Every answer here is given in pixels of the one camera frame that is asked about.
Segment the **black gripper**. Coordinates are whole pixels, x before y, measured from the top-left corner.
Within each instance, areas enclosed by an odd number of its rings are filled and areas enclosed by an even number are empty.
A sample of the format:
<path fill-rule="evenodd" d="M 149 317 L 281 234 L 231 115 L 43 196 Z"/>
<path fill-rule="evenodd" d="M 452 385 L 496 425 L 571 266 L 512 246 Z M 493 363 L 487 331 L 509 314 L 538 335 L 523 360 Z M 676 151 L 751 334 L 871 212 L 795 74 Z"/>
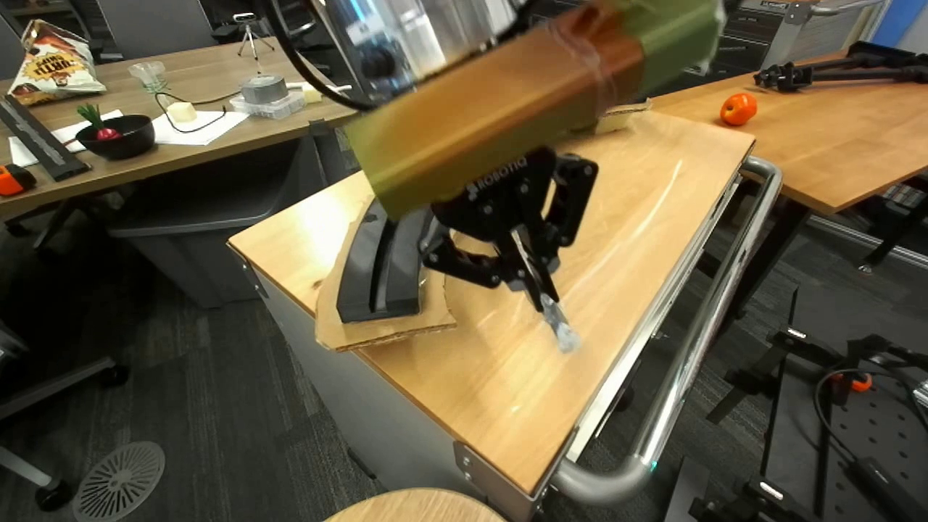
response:
<path fill-rule="evenodd" d="M 594 180 L 593 160 L 538 147 L 434 206 L 444 232 L 423 250 L 423 264 L 483 288 L 523 277 L 568 353 L 581 340 L 545 282 L 557 251 L 577 237 Z"/>

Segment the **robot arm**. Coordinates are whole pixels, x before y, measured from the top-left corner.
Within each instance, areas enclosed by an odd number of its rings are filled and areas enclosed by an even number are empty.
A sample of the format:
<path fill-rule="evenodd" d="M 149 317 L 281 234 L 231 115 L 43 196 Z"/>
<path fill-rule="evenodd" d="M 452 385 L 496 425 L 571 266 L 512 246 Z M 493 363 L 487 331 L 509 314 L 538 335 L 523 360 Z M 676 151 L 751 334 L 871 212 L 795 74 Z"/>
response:
<path fill-rule="evenodd" d="M 726 0 L 300 0 L 328 32 L 351 83 L 297 70 L 351 109 L 349 144 L 393 222 L 434 214 L 420 261 L 523 289 L 560 347 L 568 324 L 552 272 L 577 237 L 599 166 L 557 141 L 606 109 L 702 70 Z"/>

